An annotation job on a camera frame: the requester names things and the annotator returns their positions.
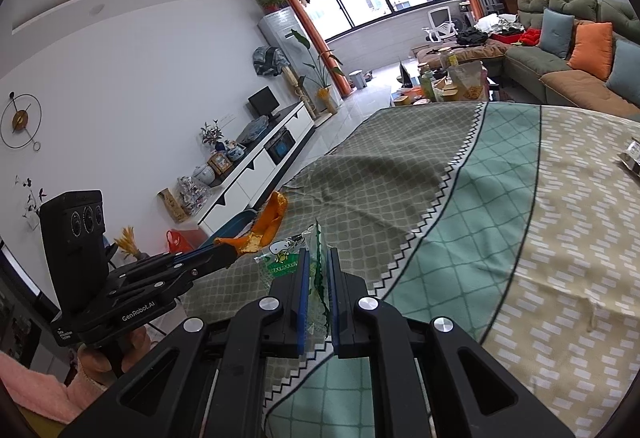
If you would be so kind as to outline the pink sleeved left forearm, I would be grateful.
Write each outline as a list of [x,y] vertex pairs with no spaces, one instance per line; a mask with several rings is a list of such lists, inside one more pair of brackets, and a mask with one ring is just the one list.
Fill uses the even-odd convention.
[[12,400],[51,421],[68,424],[96,401],[106,387],[80,369],[65,386],[54,376],[25,368],[2,352],[1,380]]

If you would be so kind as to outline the left hand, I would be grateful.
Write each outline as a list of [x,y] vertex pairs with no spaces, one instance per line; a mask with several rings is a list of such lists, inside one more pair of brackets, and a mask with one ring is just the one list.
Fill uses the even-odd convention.
[[144,326],[98,349],[81,345],[78,362],[81,371],[102,386],[111,386],[127,373],[151,349],[151,340]]

